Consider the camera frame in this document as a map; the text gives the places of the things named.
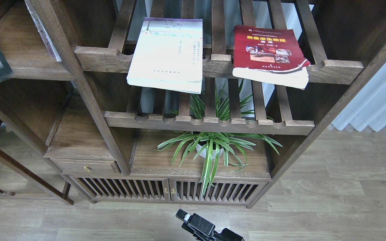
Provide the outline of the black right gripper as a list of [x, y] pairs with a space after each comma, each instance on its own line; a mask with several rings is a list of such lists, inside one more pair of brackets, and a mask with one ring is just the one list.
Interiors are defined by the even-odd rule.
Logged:
[[203, 237], [212, 237], [212, 241], [244, 241], [245, 239], [230, 229], [223, 229], [221, 233], [215, 231], [215, 225], [194, 213], [190, 215], [182, 209], [176, 213], [176, 218], [184, 223], [182, 228], [191, 233], [198, 241], [204, 241]]

